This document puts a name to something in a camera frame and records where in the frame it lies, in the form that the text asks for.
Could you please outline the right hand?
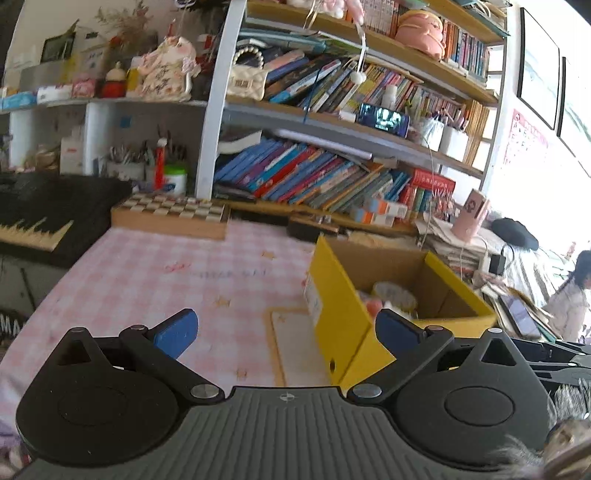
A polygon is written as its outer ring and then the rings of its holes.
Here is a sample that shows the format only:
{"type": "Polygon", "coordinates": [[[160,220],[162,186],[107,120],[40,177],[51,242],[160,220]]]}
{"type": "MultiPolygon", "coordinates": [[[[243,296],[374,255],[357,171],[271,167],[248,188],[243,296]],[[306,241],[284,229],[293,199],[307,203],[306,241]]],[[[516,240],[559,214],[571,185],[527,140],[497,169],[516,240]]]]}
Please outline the right hand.
{"type": "Polygon", "coordinates": [[[559,420],[548,434],[543,457],[546,462],[579,453],[590,446],[590,418],[559,420]]]}

